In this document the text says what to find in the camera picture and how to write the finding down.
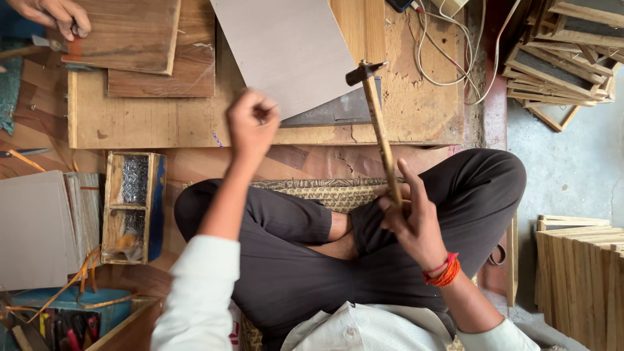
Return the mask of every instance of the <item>knee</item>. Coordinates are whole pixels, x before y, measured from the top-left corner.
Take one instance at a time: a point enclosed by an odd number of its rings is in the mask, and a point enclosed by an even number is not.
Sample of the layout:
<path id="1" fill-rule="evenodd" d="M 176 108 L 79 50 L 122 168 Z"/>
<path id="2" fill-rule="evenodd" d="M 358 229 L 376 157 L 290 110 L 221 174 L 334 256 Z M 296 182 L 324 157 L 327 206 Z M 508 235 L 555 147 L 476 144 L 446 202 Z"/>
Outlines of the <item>knee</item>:
<path id="1" fill-rule="evenodd" d="M 195 236 L 220 184 L 221 179 L 204 180 L 184 189 L 175 201 L 173 206 L 175 223 L 187 242 Z"/>
<path id="2" fill-rule="evenodd" d="M 483 174 L 492 182 L 505 185 L 508 196 L 520 198 L 527 185 L 527 171 L 522 161 L 511 152 L 493 149 L 470 149 L 471 161 L 476 162 Z"/>

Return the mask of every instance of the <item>wooden workbench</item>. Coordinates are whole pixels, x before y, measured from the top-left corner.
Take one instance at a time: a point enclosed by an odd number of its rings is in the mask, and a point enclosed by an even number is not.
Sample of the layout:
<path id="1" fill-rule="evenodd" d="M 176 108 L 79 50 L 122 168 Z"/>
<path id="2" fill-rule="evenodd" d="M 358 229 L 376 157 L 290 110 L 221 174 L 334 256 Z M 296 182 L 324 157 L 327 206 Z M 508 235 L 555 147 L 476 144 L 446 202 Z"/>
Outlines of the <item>wooden workbench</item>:
<path id="1" fill-rule="evenodd" d="M 354 61 L 390 60 L 382 76 L 383 109 L 392 144 L 452 145 L 464 139 L 463 84 L 435 86 L 420 77 L 414 60 L 422 31 L 416 13 L 395 12 L 384 0 L 330 0 Z M 456 18 L 463 18 L 460 11 Z M 448 22 L 428 18 L 428 33 L 450 57 L 464 62 L 464 40 Z M 384 38 L 386 57 L 379 50 Z M 215 97 L 108 97 L 105 71 L 69 74 L 69 144 L 76 149 L 217 147 L 229 145 L 224 112 L 245 83 L 220 28 L 217 29 Z M 457 77 L 454 66 L 426 39 L 422 65 L 438 81 Z M 371 125 L 281 129 L 275 144 L 375 144 Z"/>

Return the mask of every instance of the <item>red thread bracelet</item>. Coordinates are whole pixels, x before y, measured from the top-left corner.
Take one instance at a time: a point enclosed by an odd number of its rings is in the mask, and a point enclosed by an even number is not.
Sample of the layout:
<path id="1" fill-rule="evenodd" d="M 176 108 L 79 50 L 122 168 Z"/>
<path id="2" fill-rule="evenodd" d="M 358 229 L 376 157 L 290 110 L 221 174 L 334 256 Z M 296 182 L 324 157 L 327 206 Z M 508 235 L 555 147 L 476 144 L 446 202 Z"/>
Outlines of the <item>red thread bracelet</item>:
<path id="1" fill-rule="evenodd" d="M 450 285 L 453 282 L 453 280 L 455 280 L 455 278 L 457 277 L 459 270 L 461 268 L 461 265 L 459 264 L 459 261 L 457 259 L 457 255 L 458 253 L 452 254 L 450 252 L 447 252 L 446 262 L 444 262 L 440 267 L 433 269 L 433 270 L 428 270 L 426 272 L 423 271 L 422 276 L 425 278 L 425 284 L 431 283 L 431 285 L 435 287 L 446 287 Z M 447 266 L 440 276 L 435 277 L 435 278 L 431 278 L 429 276 L 429 273 L 439 270 L 444 265 L 447 265 Z"/>

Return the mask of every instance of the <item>white cable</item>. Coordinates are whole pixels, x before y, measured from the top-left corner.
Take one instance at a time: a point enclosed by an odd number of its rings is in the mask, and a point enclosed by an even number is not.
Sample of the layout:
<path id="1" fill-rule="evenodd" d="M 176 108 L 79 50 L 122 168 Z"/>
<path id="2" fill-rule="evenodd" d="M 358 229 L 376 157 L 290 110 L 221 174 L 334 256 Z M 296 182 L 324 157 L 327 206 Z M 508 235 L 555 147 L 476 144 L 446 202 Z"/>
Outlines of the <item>white cable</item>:
<path id="1" fill-rule="evenodd" d="M 503 31 L 505 30 L 505 27 L 507 27 L 507 23 L 511 19 L 511 16 L 514 14 L 515 9 L 518 7 L 518 4 L 520 4 L 520 1 L 521 0 L 515 0 L 514 6 L 511 8 L 511 11 L 509 11 L 509 14 L 507 15 L 507 19 L 503 23 L 503 26 L 502 26 L 502 28 L 499 31 L 499 35 L 496 37 L 496 51 L 495 51 L 495 54 L 494 54 L 494 72 L 492 73 L 492 80 L 490 81 L 490 85 L 487 87 L 487 90 L 485 91 L 485 94 L 483 94 L 483 96 L 479 100 L 477 100 L 475 102 L 467 102 L 466 105 L 472 106 L 472 105 L 476 105 L 476 104 L 480 103 L 481 101 L 483 101 L 483 99 L 485 99 L 485 97 L 490 92 L 490 89 L 492 88 L 492 85 L 494 85 L 494 80 L 496 79 L 496 70 L 498 70 L 498 65 L 499 65 L 500 36 L 503 34 Z"/>
<path id="2" fill-rule="evenodd" d="M 423 9 L 423 12 L 422 12 L 422 13 L 420 13 L 420 12 L 418 13 L 418 15 L 419 15 L 419 22 L 420 22 L 420 24 L 421 24 L 421 26 L 422 26 L 422 31 L 423 31 L 423 33 L 422 33 L 422 37 L 421 37 L 420 42 L 418 42 L 418 43 L 417 43 L 417 44 L 418 44 L 418 54 L 417 54 L 417 57 L 416 57 L 416 63 L 417 63 L 417 65 L 418 65 L 418 69 L 420 70 L 421 74 L 422 74 L 422 75 L 423 75 L 423 76 L 424 76 L 424 77 L 425 77 L 425 78 L 426 78 L 429 82 L 431 82 L 432 84 L 435 84 L 435 85 L 437 85 L 437 86 L 451 86 L 451 85 L 457 84 L 457 83 L 459 83 L 459 82 L 463 81 L 464 79 L 466 79 L 466 80 L 467 80 L 467 82 L 468 82 L 468 83 L 470 83 L 470 85 L 473 87 L 474 92 L 475 92 L 475 95 L 476 95 L 476 96 L 477 96 L 477 98 L 478 98 L 478 100 L 477 100 L 476 102 L 467 102 L 467 103 L 466 103 L 466 105 L 472 106 L 472 105 L 476 105 L 476 104 L 480 103 L 481 101 L 483 101 L 483 100 L 485 99 L 486 95 L 488 95 L 488 93 L 489 93 L 489 92 L 490 92 L 490 90 L 492 89 L 492 85 L 494 84 L 494 79 L 495 79 L 495 77 L 496 77 L 496 72 L 497 72 L 497 69 L 498 69 L 498 62 L 499 62 L 500 36 L 502 35 L 502 33 L 503 33 L 503 31 L 504 31 L 505 27 L 507 26 L 507 23 L 508 23 L 508 22 L 509 22 L 509 20 L 511 19 L 511 16 L 514 14 L 514 12 L 515 12 L 516 8 L 518 7 L 518 4 L 520 3 L 520 0 L 516 0 L 516 2 L 514 3 L 514 6 L 512 7 L 511 11 L 509 12 L 509 15 L 507 15 L 507 19 L 505 20 L 505 22 L 504 22 L 504 24 L 503 24 L 502 28 L 501 28 L 501 29 L 500 29 L 500 31 L 499 31 L 499 35 L 498 35 L 498 36 L 497 36 L 497 38 L 496 38 L 496 47 L 495 47 L 495 55 L 494 55 L 494 74 L 492 75 L 492 80 L 490 81 L 490 85 L 488 86 L 488 88 L 487 88 L 487 90 L 485 91 L 485 93 L 483 94 L 483 96 L 479 93 L 479 90 L 478 90 L 478 88 L 476 87 L 476 85 L 473 83 L 472 79 L 470 78 L 470 75 L 472 74 L 472 68 L 474 67 L 474 63 L 475 63 L 475 61 L 476 61 L 476 55 L 477 55 L 477 52 L 478 52 L 478 50 L 479 50 L 479 44 L 480 44 L 480 42 L 481 42 L 481 36 L 482 36 L 482 34 L 483 34 L 483 29 L 484 29 L 484 25 L 485 25 L 485 0 L 483 0 L 483 12 L 482 12 L 482 18 L 481 18 L 481 25 L 480 25 L 480 28 L 479 28 L 479 36 L 477 37 L 477 43 L 476 43 L 477 45 L 476 45 L 476 47 L 475 47 L 474 52 L 472 51 L 472 45 L 471 45 L 471 43 L 470 43 L 470 34 L 469 34 L 469 31 L 468 31 L 468 28 L 467 28 L 465 25 L 463 25 L 463 24 L 461 24 L 461 23 L 459 23 L 459 22 L 455 21 L 453 18 L 451 18 L 451 17 L 449 17 L 449 16 L 445 15 L 445 14 L 442 12 L 442 9 L 441 9 L 441 8 L 442 8 L 442 5 L 444 5 L 444 2 L 445 2 L 446 0 L 443 0 L 443 1 L 442 1 L 442 4 L 440 5 L 440 16 L 435 15 L 435 14 L 432 14 L 432 13 L 429 13 L 429 12 L 425 12 L 425 11 L 424 11 L 424 4 L 422 3 L 422 0 L 418 0 L 418 1 L 419 1 L 419 3 L 420 3 L 420 7 Z M 434 16 L 434 17 L 437 17 L 437 18 L 443 19 L 443 20 L 445 20 L 445 21 L 447 21 L 447 22 L 451 22 L 451 23 L 453 23 L 453 24 L 458 25 L 458 26 L 462 29 L 462 32 L 464 33 L 464 35 L 465 35 L 465 37 L 466 37 L 467 44 L 468 44 L 468 50 L 466 50 L 466 61 L 468 61 L 468 70 L 467 70 L 467 72 L 466 72 L 466 71 L 464 71 L 464 70 L 463 70 L 463 67 L 460 67 L 460 66 L 458 65 L 458 63 L 457 63 L 457 62 L 456 62 L 453 58 L 451 58 L 451 57 L 450 57 L 450 56 L 449 56 L 446 52 L 444 52 L 444 50 L 442 50 L 442 48 L 440 48 L 440 47 L 436 44 L 436 42 L 435 42 L 435 41 L 431 38 L 431 36 L 427 33 L 427 16 Z M 442 54 L 443 54 L 443 55 L 444 55 L 444 56 L 445 56 L 448 60 L 450 60 L 451 62 L 453 62 L 453 63 L 456 65 L 456 68 L 457 68 L 457 69 L 458 69 L 458 70 L 462 73 L 462 77 L 461 77 L 461 78 L 457 79 L 457 80 L 456 80 L 456 81 L 454 81 L 454 82 L 440 83 L 440 82 L 436 82 L 436 81 L 434 81 L 434 80 L 433 80 L 433 79 L 431 79 L 429 76 L 427 76 L 427 74 L 425 73 L 425 71 L 422 69 L 422 58 L 421 58 L 421 47 L 422 47 L 422 44 L 423 44 L 423 42 L 424 42 L 424 38 L 425 38 L 425 37 L 428 37 L 428 38 L 429 38 L 429 40 L 431 41 L 431 43 L 432 43 L 432 44 L 433 44 L 433 45 L 434 45 L 434 46 L 435 46 L 435 47 L 436 47 L 436 48 L 437 48 L 437 49 L 438 49 L 438 50 L 439 50 L 439 51 L 440 51 L 440 52 L 441 52 L 441 53 L 442 53 Z"/>
<path id="3" fill-rule="evenodd" d="M 418 0 L 420 3 L 420 6 L 423 8 L 424 10 L 424 5 L 422 3 L 422 0 Z M 436 42 L 431 38 L 431 36 L 429 36 L 429 34 L 427 33 L 427 15 L 426 12 L 424 12 L 425 15 L 424 16 L 420 16 L 419 13 L 419 20 L 422 26 L 422 37 L 420 42 L 418 43 L 418 53 L 417 53 L 417 59 L 416 59 L 416 64 L 418 65 L 418 69 L 420 70 L 421 74 L 431 83 L 437 85 L 437 86 L 452 86 L 454 84 L 457 84 L 461 81 L 463 81 L 464 79 L 467 79 L 468 82 L 472 85 L 472 87 L 475 89 L 476 92 L 478 92 L 477 86 L 474 84 L 474 82 L 472 81 L 472 79 L 468 76 L 468 74 L 464 71 L 464 68 L 461 67 L 453 58 L 451 58 L 446 52 L 444 52 L 444 50 L 442 50 L 442 48 L 440 48 Z M 464 25 L 462 25 L 461 23 L 455 21 L 454 19 L 446 16 L 446 18 L 443 18 L 445 21 L 449 21 L 451 23 L 454 23 L 456 25 L 458 25 L 462 31 L 464 32 L 464 35 L 466 36 L 466 41 L 468 42 L 468 52 L 466 53 L 467 56 L 469 55 L 470 57 L 467 57 L 467 61 L 469 62 L 469 66 L 468 66 L 468 71 L 472 70 L 472 66 L 474 64 L 474 60 L 475 57 L 472 54 L 472 45 L 470 44 L 470 34 L 468 32 L 468 28 L 466 28 Z M 430 78 L 425 71 L 422 69 L 422 58 L 421 58 L 421 49 L 422 49 L 422 44 L 424 42 L 424 38 L 428 37 L 429 40 L 431 41 L 431 43 L 438 49 L 440 50 L 440 52 L 451 62 L 453 62 L 453 64 L 455 64 L 456 68 L 462 73 L 462 77 L 457 79 L 456 81 L 453 82 L 448 82 L 448 83 L 440 83 L 440 82 L 436 82 L 434 81 L 432 78 Z"/>

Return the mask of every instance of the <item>other person's hand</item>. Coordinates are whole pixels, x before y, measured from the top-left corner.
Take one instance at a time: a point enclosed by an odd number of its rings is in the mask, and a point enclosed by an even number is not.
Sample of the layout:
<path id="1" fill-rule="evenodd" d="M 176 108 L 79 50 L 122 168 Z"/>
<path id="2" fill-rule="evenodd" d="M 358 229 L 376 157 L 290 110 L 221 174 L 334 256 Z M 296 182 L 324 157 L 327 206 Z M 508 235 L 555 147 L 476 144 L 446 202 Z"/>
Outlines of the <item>other person's hand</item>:
<path id="1" fill-rule="evenodd" d="M 386 196 L 379 200 L 379 207 L 385 212 L 382 226 L 394 232 L 403 249 L 423 270 L 436 269 L 447 260 L 436 205 L 429 201 L 422 179 L 407 162 L 399 159 L 398 165 L 407 182 L 401 184 L 403 199 L 407 201 L 400 208 L 386 191 Z"/>
<path id="2" fill-rule="evenodd" d="M 69 41 L 74 40 L 74 34 L 86 37 L 91 32 L 87 11 L 72 0 L 7 0 L 7 2 L 31 21 L 46 27 L 58 28 Z"/>
<path id="3" fill-rule="evenodd" d="M 255 172 L 280 126 L 280 108 L 263 94 L 247 89 L 227 110 L 227 121 L 233 161 L 243 160 Z"/>

